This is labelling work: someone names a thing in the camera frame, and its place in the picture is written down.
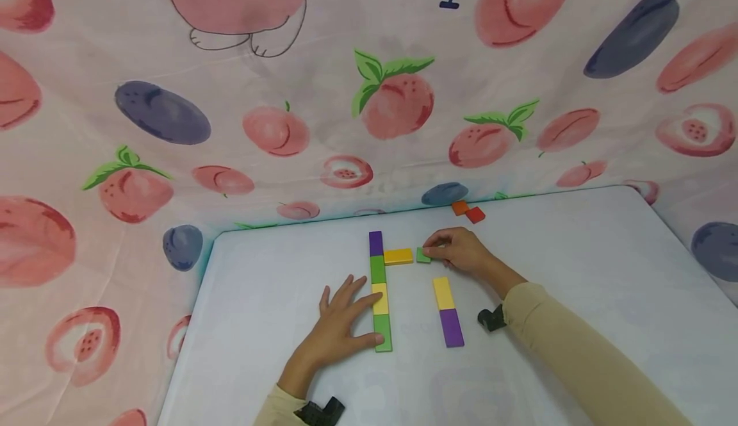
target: purple block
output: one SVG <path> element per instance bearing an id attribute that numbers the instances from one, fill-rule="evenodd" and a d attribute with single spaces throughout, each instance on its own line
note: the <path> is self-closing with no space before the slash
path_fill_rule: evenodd
<path id="1" fill-rule="evenodd" d="M 463 347 L 463 335 L 461 324 L 456 309 L 442 309 L 441 326 L 443 327 L 443 339 L 446 339 L 446 348 Z"/>
<path id="2" fill-rule="evenodd" d="M 382 231 L 369 232 L 369 256 L 383 256 Z"/>

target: beige sleeve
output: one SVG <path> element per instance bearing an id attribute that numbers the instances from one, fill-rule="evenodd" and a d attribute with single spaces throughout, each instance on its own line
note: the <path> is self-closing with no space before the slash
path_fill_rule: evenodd
<path id="1" fill-rule="evenodd" d="M 275 384 L 266 397 L 254 426 L 305 426 L 294 412 L 306 405 L 306 401 L 290 396 Z"/>
<path id="2" fill-rule="evenodd" d="M 515 286 L 505 322 L 577 399 L 596 426 L 688 426 L 636 365 L 537 284 Z"/>

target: table surface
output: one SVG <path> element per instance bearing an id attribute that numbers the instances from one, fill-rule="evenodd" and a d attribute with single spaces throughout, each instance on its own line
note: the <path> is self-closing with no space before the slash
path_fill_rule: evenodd
<path id="1" fill-rule="evenodd" d="M 369 231 L 412 248 L 466 226 L 543 284 L 643 369 L 695 425 L 738 422 L 738 309 L 631 188 L 224 233 L 215 241 L 160 425 L 250 425 L 317 319 L 322 287 L 369 275 Z M 466 346 L 446 348 L 433 277 L 448 276 Z M 310 398 L 347 407 L 341 426 L 589 425 L 577 403 L 508 330 L 486 333 L 500 303 L 433 261 L 389 266 L 393 348 L 326 369 Z M 363 293 L 370 291 L 367 284 Z M 372 331 L 371 312 L 355 331 Z"/>

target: small green block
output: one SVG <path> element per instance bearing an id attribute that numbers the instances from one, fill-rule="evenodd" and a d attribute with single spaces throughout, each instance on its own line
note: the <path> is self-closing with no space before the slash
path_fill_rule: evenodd
<path id="1" fill-rule="evenodd" d="M 423 255 L 423 247 L 418 247 L 418 252 L 416 253 L 416 262 L 418 263 L 431 262 L 430 258 L 428 258 L 426 255 Z"/>
<path id="2" fill-rule="evenodd" d="M 386 284 L 387 275 L 384 272 L 384 256 L 370 256 L 369 265 L 371 267 L 371 283 Z"/>
<path id="3" fill-rule="evenodd" d="M 376 352 L 392 352 L 392 330 L 390 329 L 390 315 L 374 316 L 374 332 L 384 335 L 384 343 L 374 347 Z"/>

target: left hand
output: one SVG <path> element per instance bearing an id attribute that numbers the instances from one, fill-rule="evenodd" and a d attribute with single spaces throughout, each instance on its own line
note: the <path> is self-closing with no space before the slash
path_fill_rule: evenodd
<path id="1" fill-rule="evenodd" d="M 350 275 L 329 300 L 331 289 L 325 287 L 318 305 L 320 318 L 307 338 L 295 349 L 277 383 L 283 391 L 296 398 L 305 398 L 315 373 L 326 366 L 340 362 L 360 350 L 384 343 L 381 333 L 367 333 L 354 337 L 351 325 L 373 304 L 382 298 L 373 293 L 354 302 L 354 295 L 366 284 L 367 277 L 355 281 Z"/>

